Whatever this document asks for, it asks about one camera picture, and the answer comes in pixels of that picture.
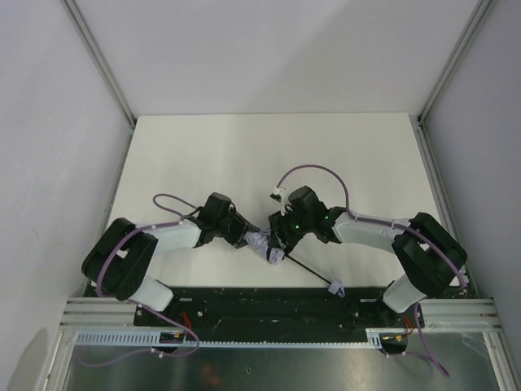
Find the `gray cloth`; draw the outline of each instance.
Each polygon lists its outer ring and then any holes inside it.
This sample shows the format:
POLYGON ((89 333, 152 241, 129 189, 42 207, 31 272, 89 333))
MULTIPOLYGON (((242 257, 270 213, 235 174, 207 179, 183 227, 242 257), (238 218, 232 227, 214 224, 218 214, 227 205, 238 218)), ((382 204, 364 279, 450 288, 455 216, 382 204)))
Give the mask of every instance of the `gray cloth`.
POLYGON ((280 248, 271 248, 271 252, 268 257, 269 250, 269 232, 247 232, 244 236, 247 243, 259 253, 264 259, 266 259, 272 265, 277 265, 284 258, 284 250, 280 248))

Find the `reflective floor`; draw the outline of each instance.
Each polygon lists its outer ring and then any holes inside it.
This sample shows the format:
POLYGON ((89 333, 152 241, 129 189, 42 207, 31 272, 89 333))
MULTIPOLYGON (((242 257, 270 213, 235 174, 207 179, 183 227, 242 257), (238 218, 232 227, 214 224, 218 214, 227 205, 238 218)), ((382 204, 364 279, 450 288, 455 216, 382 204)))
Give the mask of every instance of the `reflective floor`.
MULTIPOLYGON (((449 370, 445 379, 418 358, 386 359, 368 349, 200 349, 187 358, 142 353, 107 367, 72 360, 66 390, 499 390, 481 334, 427 336, 449 370)), ((76 347, 86 362, 112 360, 135 348, 76 347)), ((408 351, 423 352, 418 336, 408 351)))

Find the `black cable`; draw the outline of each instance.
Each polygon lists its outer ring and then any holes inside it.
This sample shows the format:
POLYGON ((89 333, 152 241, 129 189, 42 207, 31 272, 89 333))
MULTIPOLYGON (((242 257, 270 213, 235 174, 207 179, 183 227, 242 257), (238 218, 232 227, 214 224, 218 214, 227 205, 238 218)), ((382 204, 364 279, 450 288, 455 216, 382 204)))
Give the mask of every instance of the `black cable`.
POLYGON ((304 263, 300 262, 300 261, 297 261, 294 257, 290 257, 289 255, 286 255, 286 258, 288 259, 291 259, 294 263, 296 263, 298 266, 300 267, 303 267, 304 269, 306 269, 309 273, 313 274, 313 275, 316 275, 319 279, 321 279, 322 281, 324 281, 325 283, 327 283, 328 285, 331 285, 332 282, 325 278, 325 277, 322 277, 319 273, 317 273, 315 270, 307 267, 304 263))

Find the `white wall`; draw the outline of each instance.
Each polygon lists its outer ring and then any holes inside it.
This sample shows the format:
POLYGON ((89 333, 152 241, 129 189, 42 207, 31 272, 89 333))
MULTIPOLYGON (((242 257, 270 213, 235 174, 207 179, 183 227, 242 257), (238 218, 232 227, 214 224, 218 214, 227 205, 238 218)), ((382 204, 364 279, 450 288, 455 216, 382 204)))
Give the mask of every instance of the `white wall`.
POLYGON ((418 114, 477 0, 79 0, 138 115, 418 114))
POLYGON ((59 1, 2 2, 0 37, 0 389, 28 391, 128 130, 59 1))
POLYGON ((521 2, 501 0, 427 122, 481 292, 521 367, 521 2))

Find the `white table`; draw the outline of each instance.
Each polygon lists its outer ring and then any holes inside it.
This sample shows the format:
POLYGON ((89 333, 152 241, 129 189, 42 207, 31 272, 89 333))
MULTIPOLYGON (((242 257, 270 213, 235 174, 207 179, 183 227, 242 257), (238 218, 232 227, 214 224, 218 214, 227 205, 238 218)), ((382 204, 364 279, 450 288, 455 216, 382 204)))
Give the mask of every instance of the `white table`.
MULTIPOLYGON (((166 192, 203 205, 217 191, 253 224, 268 226, 278 210, 269 193, 290 168, 325 165, 347 183, 351 207, 380 217, 438 218, 409 117, 404 113, 141 116, 125 163, 111 220, 167 222, 156 208, 166 192)), ((328 173, 304 169, 285 182, 311 186, 328 207, 344 206, 342 188, 328 173)), ((189 213, 185 205, 162 200, 189 213)), ((403 274, 391 254, 361 245, 325 245, 306 236, 292 255, 347 287, 386 286, 403 274)), ((289 260, 271 266, 250 248, 223 239, 153 258, 148 274, 173 286, 323 287, 289 260)))

